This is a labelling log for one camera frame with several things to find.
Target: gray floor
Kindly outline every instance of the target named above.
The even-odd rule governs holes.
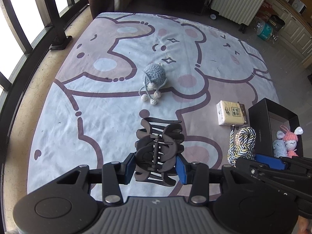
[[[297,59],[282,43],[271,44],[255,35],[252,27],[245,34],[238,31],[239,25],[223,17],[211,20],[209,15],[194,15],[183,11],[164,9],[161,0],[133,0],[128,12],[171,15],[199,22],[228,32],[247,42],[262,55],[274,82],[280,104],[299,116],[304,156],[312,158],[312,86],[307,79],[311,71],[304,69]]]

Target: black gift box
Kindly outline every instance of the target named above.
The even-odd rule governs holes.
[[[249,124],[256,132],[255,153],[273,156],[272,142],[280,125],[290,128],[291,132],[299,127],[298,116],[285,107],[264,98],[249,108]],[[302,139],[298,135],[296,154],[303,157]]]

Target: bedsheet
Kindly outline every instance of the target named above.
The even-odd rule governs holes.
[[[162,63],[167,84],[157,105],[142,102],[142,70]],[[78,39],[46,98],[28,168],[31,192],[80,164],[101,168],[135,152],[144,117],[182,120],[186,160],[227,163],[230,127],[219,126],[216,104],[248,109],[262,98],[278,103],[259,52],[218,29],[165,15],[102,13]],[[121,185],[127,196],[188,196],[191,186]],[[218,196],[210,187],[210,199]],[[101,186],[91,195],[101,200]]]

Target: braided rope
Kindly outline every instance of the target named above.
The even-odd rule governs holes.
[[[227,160],[235,166],[238,158],[244,157],[255,160],[253,148],[255,146],[255,130],[251,127],[241,128],[235,135],[234,144],[234,126],[230,133],[230,147],[227,154]]]

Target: floor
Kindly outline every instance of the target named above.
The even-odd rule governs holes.
[[[238,31],[238,24],[223,17],[212,20],[208,13],[195,15],[188,12],[168,11],[161,0],[133,0],[127,11],[171,15],[199,22],[228,32],[256,48],[266,62],[280,104],[298,115],[304,131],[302,135],[304,156],[312,158],[312,86],[307,79],[312,71],[304,69],[301,60],[292,54],[283,42],[273,44],[263,41],[256,36],[252,25],[243,34]]]
[[[274,81],[280,104],[299,116],[304,130],[302,135],[304,154],[312,158],[312,86],[307,79],[311,74],[280,43],[270,44],[255,35],[252,27],[245,34],[239,26],[225,18],[211,20],[209,15],[194,15],[187,12],[167,11],[159,0],[134,0],[126,9],[128,12],[157,13],[200,22],[244,40],[257,48],[263,56]],[[11,133],[4,174],[4,208],[7,230],[15,229],[12,209],[15,203],[26,194],[29,149],[37,121],[52,81],[69,51],[92,21],[87,8],[66,30],[74,40],[64,51],[49,51],[33,77],[23,98]]]

